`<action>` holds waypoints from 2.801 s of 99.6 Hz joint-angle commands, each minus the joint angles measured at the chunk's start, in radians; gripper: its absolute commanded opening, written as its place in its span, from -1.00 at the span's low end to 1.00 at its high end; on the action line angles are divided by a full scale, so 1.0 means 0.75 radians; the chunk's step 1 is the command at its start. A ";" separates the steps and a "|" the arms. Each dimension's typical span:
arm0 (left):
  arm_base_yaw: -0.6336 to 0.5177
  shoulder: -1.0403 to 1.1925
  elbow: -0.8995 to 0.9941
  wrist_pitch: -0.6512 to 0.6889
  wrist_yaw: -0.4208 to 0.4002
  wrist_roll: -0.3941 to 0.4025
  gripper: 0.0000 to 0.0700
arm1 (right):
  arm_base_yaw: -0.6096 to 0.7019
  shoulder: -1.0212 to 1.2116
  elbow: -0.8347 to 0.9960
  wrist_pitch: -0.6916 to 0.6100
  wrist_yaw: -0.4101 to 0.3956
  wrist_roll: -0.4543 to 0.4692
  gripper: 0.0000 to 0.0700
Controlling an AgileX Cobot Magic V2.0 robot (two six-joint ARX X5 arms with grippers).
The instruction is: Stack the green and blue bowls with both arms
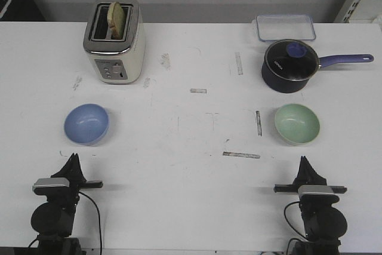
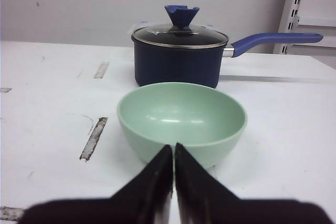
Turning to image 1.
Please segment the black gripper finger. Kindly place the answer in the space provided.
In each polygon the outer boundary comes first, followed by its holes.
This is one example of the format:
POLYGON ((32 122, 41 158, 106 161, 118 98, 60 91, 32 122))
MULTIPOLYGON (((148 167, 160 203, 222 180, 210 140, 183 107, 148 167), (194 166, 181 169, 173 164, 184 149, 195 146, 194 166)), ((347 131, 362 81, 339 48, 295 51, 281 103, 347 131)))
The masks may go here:
POLYGON ((301 156, 297 177, 305 177, 305 160, 306 160, 306 157, 301 156))
POLYGON ((310 164, 306 156, 304 156, 305 163, 305 173, 307 177, 320 177, 320 175, 315 171, 315 169, 310 164))
POLYGON ((65 165, 61 169, 62 174, 70 174, 72 172, 75 154, 71 154, 65 165))
POLYGON ((74 154, 74 174, 76 177, 84 177, 78 154, 74 154))

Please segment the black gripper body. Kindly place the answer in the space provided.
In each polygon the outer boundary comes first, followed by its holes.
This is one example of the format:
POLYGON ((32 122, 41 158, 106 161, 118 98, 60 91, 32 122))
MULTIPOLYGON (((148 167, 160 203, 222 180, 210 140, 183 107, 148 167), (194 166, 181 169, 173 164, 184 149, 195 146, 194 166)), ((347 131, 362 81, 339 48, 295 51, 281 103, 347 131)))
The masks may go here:
POLYGON ((327 185, 332 188, 335 196, 303 196, 299 198, 298 204, 304 207, 325 207, 332 206, 338 203, 340 200, 339 195, 345 194, 347 192, 347 187, 328 185, 327 181, 323 177, 311 177, 303 179, 302 177, 296 177, 291 184, 275 184, 273 187, 274 193, 287 193, 287 194, 297 194, 298 188, 302 185, 327 185))
POLYGON ((61 186, 53 187, 53 194, 50 198, 58 204, 77 204, 79 193, 82 189, 98 189, 103 187, 103 181, 85 179, 81 171, 70 172, 67 175, 55 173, 50 177, 54 183, 61 183, 61 186))

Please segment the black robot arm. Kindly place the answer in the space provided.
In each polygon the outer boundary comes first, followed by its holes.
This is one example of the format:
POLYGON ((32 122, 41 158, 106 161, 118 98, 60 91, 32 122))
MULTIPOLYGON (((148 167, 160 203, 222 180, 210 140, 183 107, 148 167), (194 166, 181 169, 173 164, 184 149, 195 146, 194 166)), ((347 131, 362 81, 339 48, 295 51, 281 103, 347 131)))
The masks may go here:
POLYGON ((332 205, 339 202, 340 194, 347 192, 345 186, 330 186, 320 176, 306 156, 300 158, 298 173, 289 185, 275 184, 276 193, 296 193, 299 200, 284 207, 287 209, 297 204, 304 226, 304 233, 299 232, 289 220, 286 222, 300 237, 288 241, 286 254, 339 254, 340 237, 347 231, 344 214, 332 205))
POLYGON ((32 186, 36 195, 45 196, 46 202, 35 209, 30 224, 38 233, 27 247, 27 254, 86 254, 78 238, 71 236, 80 196, 89 199, 97 211, 98 225, 101 214, 96 202, 83 189, 99 189, 102 181, 88 181, 82 172, 79 155, 71 154, 65 165, 48 178, 38 179, 32 186))

